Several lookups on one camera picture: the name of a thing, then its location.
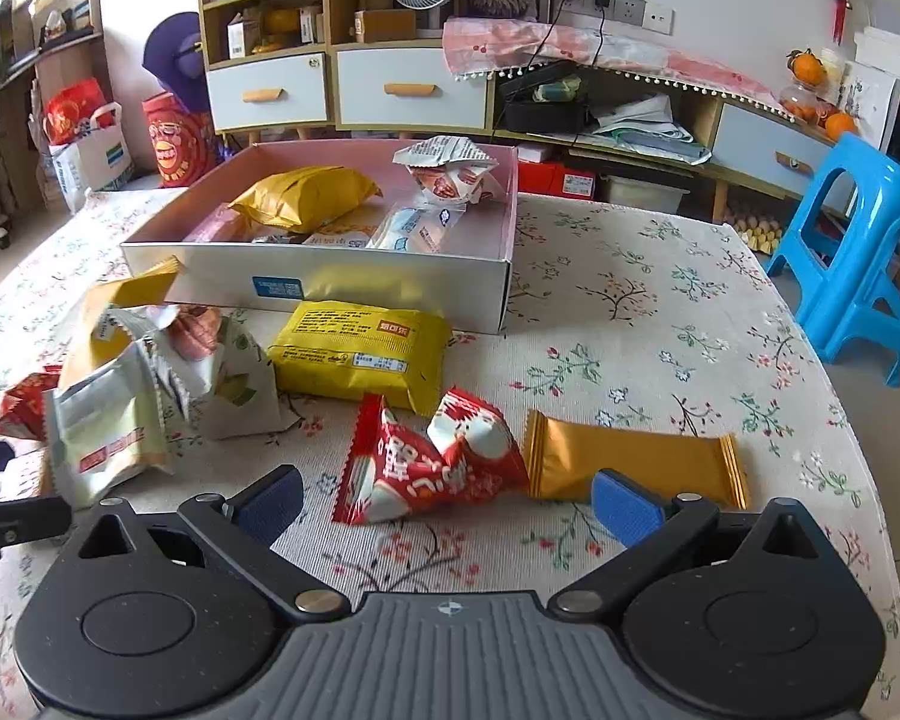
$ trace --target metal screw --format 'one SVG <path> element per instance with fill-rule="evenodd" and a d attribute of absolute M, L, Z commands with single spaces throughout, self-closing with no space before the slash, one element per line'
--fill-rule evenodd
<path fill-rule="evenodd" d="M 569 590 L 557 596 L 557 608 L 567 614 L 592 614 L 604 604 L 592 590 Z"/>
<path fill-rule="evenodd" d="M 327 614 L 343 605 L 343 595 L 336 590 L 306 590 L 293 599 L 300 611 L 308 614 Z"/>

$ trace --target gray ribbed plate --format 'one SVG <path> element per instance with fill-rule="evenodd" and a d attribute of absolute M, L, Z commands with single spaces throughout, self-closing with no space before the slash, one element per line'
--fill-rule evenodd
<path fill-rule="evenodd" d="M 639 683 L 605 630 L 559 623 L 528 593 L 374 593 L 298 629 L 245 692 L 188 720 L 693 717 Z"/>

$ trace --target open box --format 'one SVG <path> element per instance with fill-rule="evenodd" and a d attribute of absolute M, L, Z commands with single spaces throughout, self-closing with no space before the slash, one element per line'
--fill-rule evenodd
<path fill-rule="evenodd" d="M 168 300 L 290 312 L 298 300 L 344 300 L 417 309 L 458 330 L 498 333 L 506 312 L 516 230 L 516 148 L 481 146 L 499 162 L 493 174 L 502 201 L 467 209 L 442 242 L 442 253 L 354 250 L 286 244 L 189 244 L 183 239 L 222 202 L 261 178 L 309 165 L 360 170 L 383 190 L 370 199 L 381 220 L 409 200 L 415 181 L 394 153 L 414 141 L 334 140 L 258 143 L 207 173 L 122 245 L 141 274 L 175 256 L 183 264 Z"/>

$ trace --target drawer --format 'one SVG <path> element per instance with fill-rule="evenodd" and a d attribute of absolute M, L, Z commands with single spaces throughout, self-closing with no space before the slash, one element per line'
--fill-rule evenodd
<path fill-rule="evenodd" d="M 337 53 L 340 124 L 466 127 L 487 124 L 487 80 L 456 81 L 442 49 Z"/>
<path fill-rule="evenodd" d="M 713 146 L 715 165 L 759 178 L 797 196 L 803 196 L 811 176 L 805 167 L 785 167 L 778 153 L 818 170 L 830 146 L 756 113 L 724 105 Z"/>
<path fill-rule="evenodd" d="M 210 71 L 214 126 L 224 130 L 327 121 L 325 64 L 322 53 L 312 53 Z"/>

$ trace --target white tablecloth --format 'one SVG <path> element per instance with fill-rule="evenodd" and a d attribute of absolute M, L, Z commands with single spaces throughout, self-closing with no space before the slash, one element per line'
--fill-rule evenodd
<path fill-rule="evenodd" d="M 92 203 L 0 286 L 0 394 L 61 359 L 64 317 L 87 287 L 125 274 L 119 242 L 170 196 Z M 581 423 L 735 433 L 754 507 L 778 495 L 802 500 L 884 621 L 887 656 L 865 711 L 900 713 L 900 589 L 874 481 L 826 372 L 751 252 L 730 229 L 685 218 L 539 197 L 520 203 L 506 333 L 454 333 L 444 385 L 497 404 L 519 439 L 530 408 Z M 235 316 L 264 346 L 286 320 Z M 366 590 L 502 589 L 534 589 L 546 600 L 621 550 L 588 507 L 516 494 L 379 527 L 332 524 L 357 406 L 293 405 L 304 421 L 280 435 L 209 442 L 173 424 L 178 472 L 142 475 L 121 494 L 138 511 L 172 511 L 200 491 L 231 494 L 294 463 L 306 482 L 304 512 L 274 549 L 354 601 Z M 5 549 L 0 562 L 1 719 L 34 711 L 12 634 L 54 555 L 52 543 L 40 543 Z"/>

